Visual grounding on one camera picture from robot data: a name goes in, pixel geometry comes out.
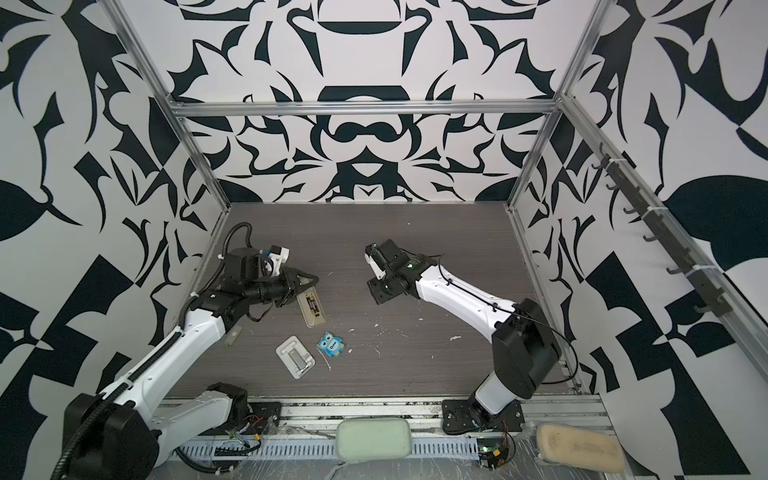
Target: green sponge pad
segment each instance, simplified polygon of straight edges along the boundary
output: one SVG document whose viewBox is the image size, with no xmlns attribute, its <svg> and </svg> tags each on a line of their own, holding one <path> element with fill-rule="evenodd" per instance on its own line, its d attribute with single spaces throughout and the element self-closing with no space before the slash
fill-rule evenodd
<svg viewBox="0 0 768 480">
<path fill-rule="evenodd" d="M 336 455 L 343 462 L 394 460 L 411 454 L 411 426 L 405 419 L 350 419 L 336 430 Z"/>
</svg>

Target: wooden table surface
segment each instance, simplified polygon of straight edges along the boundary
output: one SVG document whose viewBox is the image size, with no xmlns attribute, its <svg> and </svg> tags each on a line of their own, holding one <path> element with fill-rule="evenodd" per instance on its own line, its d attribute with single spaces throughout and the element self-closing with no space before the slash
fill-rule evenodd
<svg viewBox="0 0 768 480">
<path fill-rule="evenodd" d="M 308 328 L 294 302 L 259 323 L 239 321 L 232 346 L 211 346 L 170 391 L 190 398 L 216 382 L 242 386 L 251 396 L 468 395 L 492 371 L 491 346 L 444 309 L 401 295 L 376 305 L 366 281 L 366 245 L 392 238 L 401 248 L 443 253 L 442 265 L 477 287 L 514 301 L 535 300 L 503 204 L 234 204 L 223 236 L 241 221 L 253 225 L 256 248 L 290 248 L 287 265 L 320 277 L 324 325 Z M 230 249 L 243 247 L 244 229 Z M 208 259 L 204 279 L 217 261 Z M 316 349 L 325 331 L 346 350 L 329 358 Z M 316 360 L 294 379 L 275 348 L 296 335 Z M 548 380 L 563 378 L 556 367 Z M 564 385 L 541 393 L 567 392 Z"/>
</svg>

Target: robotic arm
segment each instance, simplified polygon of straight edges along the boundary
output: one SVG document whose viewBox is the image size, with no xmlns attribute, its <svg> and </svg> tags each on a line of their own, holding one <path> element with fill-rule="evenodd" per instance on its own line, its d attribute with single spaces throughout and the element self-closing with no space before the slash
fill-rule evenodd
<svg viewBox="0 0 768 480">
<path fill-rule="evenodd" d="M 410 256 L 391 240 L 366 247 L 374 278 L 368 288 L 377 304 L 405 293 L 442 308 L 478 330 L 493 348 L 493 372 L 475 390 L 445 433 L 459 435 L 495 426 L 516 399 L 530 399 L 558 361 L 561 349 L 538 304 L 505 300 L 452 275 L 423 254 Z"/>
<path fill-rule="evenodd" d="M 184 304 L 179 325 L 116 382 L 96 396 L 80 394 L 67 406 L 64 448 L 51 478 L 64 473 L 68 478 L 145 478 L 195 435 L 244 425 L 247 392 L 223 383 L 163 417 L 154 415 L 170 388 L 241 317 L 261 320 L 249 314 L 251 305 L 274 302 L 279 308 L 318 281 L 300 270 L 281 268 L 288 260 L 287 248 L 228 252 L 232 233 L 242 226 L 250 236 L 247 223 L 230 231 L 216 273 L 202 294 Z"/>
</svg>

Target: owl sticker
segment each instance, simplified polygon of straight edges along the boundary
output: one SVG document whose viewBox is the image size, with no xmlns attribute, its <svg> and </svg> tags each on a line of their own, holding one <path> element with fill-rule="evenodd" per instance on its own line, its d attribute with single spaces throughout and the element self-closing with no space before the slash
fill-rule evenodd
<svg viewBox="0 0 768 480">
<path fill-rule="evenodd" d="M 317 344 L 317 348 L 325 352 L 327 356 L 339 356 L 344 350 L 344 344 L 338 336 L 326 332 L 320 343 Z"/>
</svg>

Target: patterned wallpaper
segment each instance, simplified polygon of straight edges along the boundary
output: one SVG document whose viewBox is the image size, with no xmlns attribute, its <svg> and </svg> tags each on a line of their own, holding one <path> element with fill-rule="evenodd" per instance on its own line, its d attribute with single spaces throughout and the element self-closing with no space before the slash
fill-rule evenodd
<svg viewBox="0 0 768 480">
<path fill-rule="evenodd" d="M 130 0 L 184 101 L 551 98 L 594 0 Z"/>
<path fill-rule="evenodd" d="M 576 90 L 763 315 L 766 17 L 764 2 L 620 0 Z M 518 207 L 584 386 L 637 478 L 762 478 L 768 385 L 717 318 L 694 311 L 703 301 L 667 274 L 671 259 L 597 162 L 563 119 Z"/>
<path fill-rule="evenodd" d="M 190 128 L 234 202 L 507 200 L 543 118 L 215 117 Z"/>
<path fill-rule="evenodd" d="M 3 478 L 47 478 L 67 404 L 146 355 L 219 216 L 93 0 L 0 7 Z"/>
</svg>

